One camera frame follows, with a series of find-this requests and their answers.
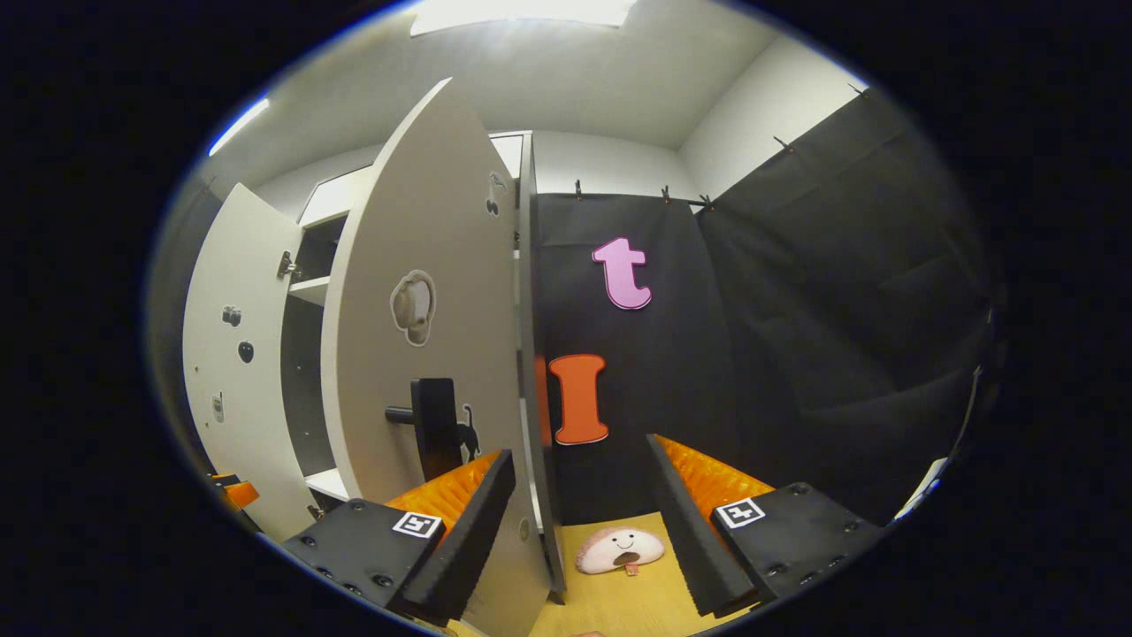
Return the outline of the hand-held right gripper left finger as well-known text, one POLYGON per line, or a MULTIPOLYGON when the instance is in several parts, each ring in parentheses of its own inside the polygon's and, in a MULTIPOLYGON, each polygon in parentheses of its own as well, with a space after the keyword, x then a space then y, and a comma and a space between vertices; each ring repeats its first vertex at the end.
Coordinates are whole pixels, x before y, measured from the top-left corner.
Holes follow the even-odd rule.
POLYGON ((514 488, 513 453, 488 453, 388 503, 348 500, 280 546, 371 606, 446 625, 468 606, 514 488))

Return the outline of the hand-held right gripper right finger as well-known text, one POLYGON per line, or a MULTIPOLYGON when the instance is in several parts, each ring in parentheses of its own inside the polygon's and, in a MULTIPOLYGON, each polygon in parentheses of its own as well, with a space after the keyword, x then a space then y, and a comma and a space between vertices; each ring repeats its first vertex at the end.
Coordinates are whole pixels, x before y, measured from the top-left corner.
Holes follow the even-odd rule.
POLYGON ((646 444, 655 503, 700 614, 804 594, 885 534, 805 481, 769 487, 663 436, 646 444))

